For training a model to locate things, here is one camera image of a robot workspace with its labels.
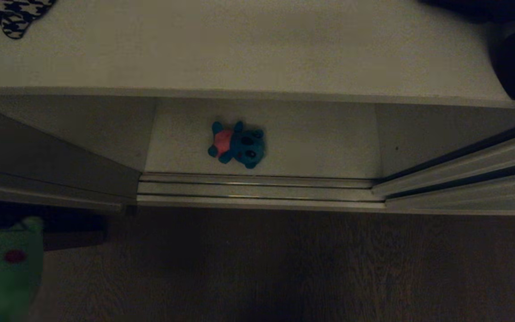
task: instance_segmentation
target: dark floor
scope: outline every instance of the dark floor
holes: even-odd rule
[[[515,218],[158,210],[46,254],[30,321],[515,322]]]

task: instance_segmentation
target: red dot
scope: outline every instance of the red dot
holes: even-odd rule
[[[25,261],[25,259],[27,259],[27,255],[22,250],[14,249],[14,250],[8,251],[5,254],[5,261],[7,263],[12,263],[12,264],[21,263],[21,262]]]

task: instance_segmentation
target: black object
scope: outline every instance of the black object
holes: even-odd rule
[[[31,22],[49,11],[56,0],[0,0],[0,26],[11,39],[21,39]]]
[[[496,55],[496,75],[506,93],[515,99],[515,34],[504,41]]]
[[[476,22],[515,20],[515,0],[421,0],[468,16]]]

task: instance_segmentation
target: houndstooth fabric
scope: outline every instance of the houndstooth fabric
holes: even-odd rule
[[[9,38],[21,39],[31,22],[41,18],[56,0],[0,0],[0,25]]]

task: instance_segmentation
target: plush toy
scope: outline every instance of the plush toy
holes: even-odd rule
[[[56,0],[0,0],[0,26],[11,39],[21,39],[31,22],[43,17]]]
[[[0,230],[0,322],[26,317],[43,269],[43,222],[29,217]]]
[[[255,168],[264,155],[263,131],[243,130],[242,122],[237,122],[233,131],[225,130],[220,122],[214,122],[214,144],[208,149],[208,154],[217,157],[221,163],[228,163],[234,158],[248,169]]]

